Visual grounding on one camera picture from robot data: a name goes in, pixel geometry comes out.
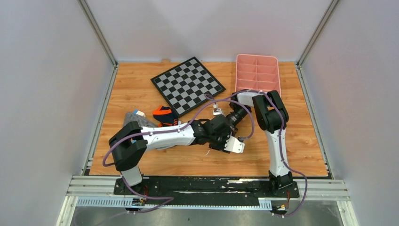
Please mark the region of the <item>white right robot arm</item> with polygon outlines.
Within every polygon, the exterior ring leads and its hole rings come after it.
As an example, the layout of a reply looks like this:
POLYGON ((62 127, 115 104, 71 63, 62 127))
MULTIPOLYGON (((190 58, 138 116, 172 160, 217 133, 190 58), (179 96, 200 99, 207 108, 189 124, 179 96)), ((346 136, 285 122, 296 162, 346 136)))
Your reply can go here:
POLYGON ((269 191, 277 197, 288 195, 293 186, 293 175, 286 151, 289 115, 279 92, 245 89, 232 93, 229 99, 253 107, 258 126, 265 132, 270 154, 269 191))

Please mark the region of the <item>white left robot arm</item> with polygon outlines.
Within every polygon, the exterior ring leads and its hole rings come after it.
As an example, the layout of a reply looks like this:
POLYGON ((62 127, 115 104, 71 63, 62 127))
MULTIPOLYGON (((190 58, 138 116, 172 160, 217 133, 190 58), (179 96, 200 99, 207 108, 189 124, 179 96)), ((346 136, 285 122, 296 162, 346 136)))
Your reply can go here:
POLYGON ((144 181, 138 164, 145 152, 208 143, 214 150, 241 153, 244 145, 234 137, 234 130, 235 124, 223 115, 159 128, 140 127, 132 121, 110 139, 110 153, 116 170, 126 182, 126 189, 132 194, 140 194, 144 181))

